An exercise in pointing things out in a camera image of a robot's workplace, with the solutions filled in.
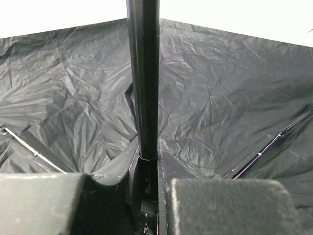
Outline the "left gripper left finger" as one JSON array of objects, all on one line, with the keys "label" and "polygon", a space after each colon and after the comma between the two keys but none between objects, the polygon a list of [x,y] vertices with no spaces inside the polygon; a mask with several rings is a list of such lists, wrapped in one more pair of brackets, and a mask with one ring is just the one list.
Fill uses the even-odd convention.
[{"label": "left gripper left finger", "polygon": [[130,202],[137,145],[95,172],[41,173],[17,144],[1,149],[0,232],[3,235],[133,235],[139,204]]}]

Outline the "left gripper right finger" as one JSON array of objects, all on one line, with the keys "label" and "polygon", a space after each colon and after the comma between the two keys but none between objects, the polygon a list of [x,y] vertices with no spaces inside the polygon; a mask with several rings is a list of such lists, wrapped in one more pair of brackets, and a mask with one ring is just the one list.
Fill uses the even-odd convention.
[{"label": "left gripper right finger", "polygon": [[278,181],[201,179],[158,140],[160,235],[302,235],[300,216]]}]

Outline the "lilac umbrella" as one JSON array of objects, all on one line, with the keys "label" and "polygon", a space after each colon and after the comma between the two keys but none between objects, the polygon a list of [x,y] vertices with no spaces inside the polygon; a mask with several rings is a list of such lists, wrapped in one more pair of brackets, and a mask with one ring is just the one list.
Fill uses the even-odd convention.
[{"label": "lilac umbrella", "polygon": [[136,144],[134,235],[158,235],[158,140],[197,178],[273,180],[313,232],[313,50],[159,17],[0,41],[0,150],[94,175]]}]

